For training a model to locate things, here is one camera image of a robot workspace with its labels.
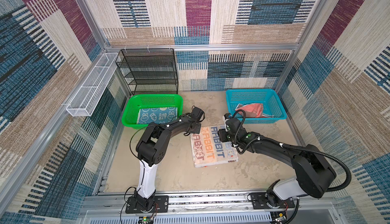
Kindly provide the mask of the pink orange print towel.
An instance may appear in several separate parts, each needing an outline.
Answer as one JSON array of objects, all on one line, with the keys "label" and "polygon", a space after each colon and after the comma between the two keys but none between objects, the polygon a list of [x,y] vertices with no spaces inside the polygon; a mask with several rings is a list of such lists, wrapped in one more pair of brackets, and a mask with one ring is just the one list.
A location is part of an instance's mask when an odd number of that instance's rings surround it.
[{"label": "pink orange print towel", "polygon": [[218,131],[225,125],[201,127],[199,134],[191,134],[194,166],[196,168],[239,162],[238,153],[231,142],[221,142]]}]

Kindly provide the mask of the blue rabbit print towel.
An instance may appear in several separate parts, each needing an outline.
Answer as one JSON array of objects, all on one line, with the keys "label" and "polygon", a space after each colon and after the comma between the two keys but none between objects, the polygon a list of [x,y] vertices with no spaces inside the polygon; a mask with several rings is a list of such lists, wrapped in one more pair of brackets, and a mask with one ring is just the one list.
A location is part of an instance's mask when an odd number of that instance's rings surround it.
[{"label": "blue rabbit print towel", "polygon": [[177,116],[177,107],[143,108],[139,111],[137,124],[149,124],[151,122],[164,124],[172,121]]}]

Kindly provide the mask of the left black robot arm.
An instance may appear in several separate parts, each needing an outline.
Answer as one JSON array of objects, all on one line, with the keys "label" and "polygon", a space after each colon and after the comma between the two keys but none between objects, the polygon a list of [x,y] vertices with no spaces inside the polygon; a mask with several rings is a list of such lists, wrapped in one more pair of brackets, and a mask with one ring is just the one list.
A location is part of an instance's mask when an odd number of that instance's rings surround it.
[{"label": "left black robot arm", "polygon": [[140,162],[140,179],[134,198],[144,210],[150,211],[155,205],[155,178],[158,164],[166,155],[170,139],[180,133],[185,136],[199,134],[205,112],[193,107],[192,112],[179,115],[163,124],[150,123],[137,146],[137,159]]}]

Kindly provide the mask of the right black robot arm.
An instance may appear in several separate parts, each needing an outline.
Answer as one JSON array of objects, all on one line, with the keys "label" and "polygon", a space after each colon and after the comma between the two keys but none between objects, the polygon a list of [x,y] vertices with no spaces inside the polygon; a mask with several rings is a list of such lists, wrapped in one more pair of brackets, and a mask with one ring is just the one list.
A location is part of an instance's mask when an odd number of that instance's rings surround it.
[{"label": "right black robot arm", "polygon": [[265,197],[271,208],[278,208],[292,197],[321,198],[337,174],[321,152],[313,145],[298,147],[284,144],[256,132],[247,132],[236,118],[225,122],[218,131],[221,142],[230,142],[243,153],[257,153],[281,161],[295,171],[295,177],[277,180],[267,189]]}]

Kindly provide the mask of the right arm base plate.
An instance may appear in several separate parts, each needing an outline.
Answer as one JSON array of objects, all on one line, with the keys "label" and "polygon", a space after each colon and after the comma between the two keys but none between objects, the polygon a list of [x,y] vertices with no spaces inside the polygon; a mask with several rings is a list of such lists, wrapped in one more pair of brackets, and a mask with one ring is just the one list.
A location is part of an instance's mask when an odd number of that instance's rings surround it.
[{"label": "right arm base plate", "polygon": [[266,192],[252,192],[247,195],[247,200],[252,203],[254,209],[294,209],[295,203],[292,198],[281,200],[274,194]]}]

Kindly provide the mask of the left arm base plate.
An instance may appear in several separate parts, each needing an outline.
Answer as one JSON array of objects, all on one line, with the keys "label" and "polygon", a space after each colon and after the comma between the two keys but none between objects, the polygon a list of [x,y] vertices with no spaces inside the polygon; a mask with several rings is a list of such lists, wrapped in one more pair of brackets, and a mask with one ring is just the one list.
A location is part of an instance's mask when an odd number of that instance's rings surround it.
[{"label": "left arm base plate", "polygon": [[130,196],[127,199],[126,214],[167,213],[169,196],[151,196],[149,199]]}]

